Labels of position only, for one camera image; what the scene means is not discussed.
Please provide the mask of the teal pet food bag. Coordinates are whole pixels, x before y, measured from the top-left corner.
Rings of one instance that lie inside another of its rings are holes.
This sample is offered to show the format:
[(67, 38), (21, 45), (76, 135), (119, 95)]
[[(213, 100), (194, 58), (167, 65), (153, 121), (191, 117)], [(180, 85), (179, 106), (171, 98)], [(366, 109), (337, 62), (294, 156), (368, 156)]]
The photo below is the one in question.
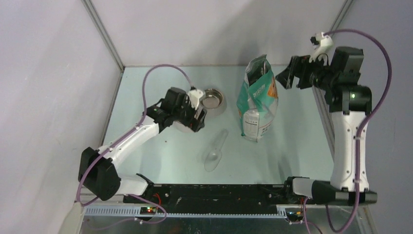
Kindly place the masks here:
[(237, 99), (242, 136), (259, 141), (275, 119), (278, 102), (276, 80), (267, 55), (254, 58), (245, 69)]

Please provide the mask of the clear plastic scoop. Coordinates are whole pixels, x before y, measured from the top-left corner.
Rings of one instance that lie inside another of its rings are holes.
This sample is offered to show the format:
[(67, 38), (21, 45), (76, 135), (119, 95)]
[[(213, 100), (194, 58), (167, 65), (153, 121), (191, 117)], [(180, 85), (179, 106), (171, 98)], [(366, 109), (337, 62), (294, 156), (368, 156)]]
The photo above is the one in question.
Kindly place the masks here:
[(214, 171), (218, 164), (222, 159), (222, 147), (226, 141), (228, 136), (228, 129), (222, 129), (213, 139), (209, 149), (207, 151), (205, 161), (204, 161), (204, 169), (207, 172)]

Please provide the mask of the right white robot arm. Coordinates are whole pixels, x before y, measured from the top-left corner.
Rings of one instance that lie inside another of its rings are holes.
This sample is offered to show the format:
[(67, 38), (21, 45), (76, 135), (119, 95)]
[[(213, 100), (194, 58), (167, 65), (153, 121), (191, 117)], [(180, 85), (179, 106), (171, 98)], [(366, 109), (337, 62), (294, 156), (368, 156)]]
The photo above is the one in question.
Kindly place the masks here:
[(295, 204), (306, 196), (319, 205), (367, 205), (378, 195), (369, 188), (365, 172), (365, 136), (363, 120), (372, 112), (372, 92), (359, 85), (362, 49), (340, 46), (330, 64), (310, 56), (292, 56), (288, 66), (275, 79), (290, 89), (298, 78), (300, 89), (316, 87), (325, 92), (334, 127), (334, 167), (329, 181), (307, 177), (289, 177), (283, 197)]

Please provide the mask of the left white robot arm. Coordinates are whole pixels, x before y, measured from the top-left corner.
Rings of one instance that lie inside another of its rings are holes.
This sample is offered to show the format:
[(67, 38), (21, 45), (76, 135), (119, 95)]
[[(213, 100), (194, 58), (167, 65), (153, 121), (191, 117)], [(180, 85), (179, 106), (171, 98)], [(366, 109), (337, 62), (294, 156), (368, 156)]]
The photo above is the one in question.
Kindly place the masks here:
[(154, 190), (141, 175), (122, 175), (117, 170), (131, 153), (149, 139), (177, 122), (190, 132), (205, 126), (207, 110), (201, 105), (205, 92), (192, 87), (188, 92), (171, 87), (164, 98), (147, 107), (139, 122), (113, 142), (83, 150), (78, 181), (97, 199), (109, 200), (114, 195), (135, 195), (142, 203), (152, 201)]

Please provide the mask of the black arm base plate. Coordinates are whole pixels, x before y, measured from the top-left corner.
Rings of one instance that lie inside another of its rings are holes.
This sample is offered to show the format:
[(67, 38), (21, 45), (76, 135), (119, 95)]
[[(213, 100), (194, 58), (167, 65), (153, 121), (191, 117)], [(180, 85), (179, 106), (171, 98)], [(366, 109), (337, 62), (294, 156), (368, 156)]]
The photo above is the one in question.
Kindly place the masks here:
[(168, 214), (276, 215), (277, 205), (301, 205), (289, 185), (153, 184), (142, 198), (160, 204)]

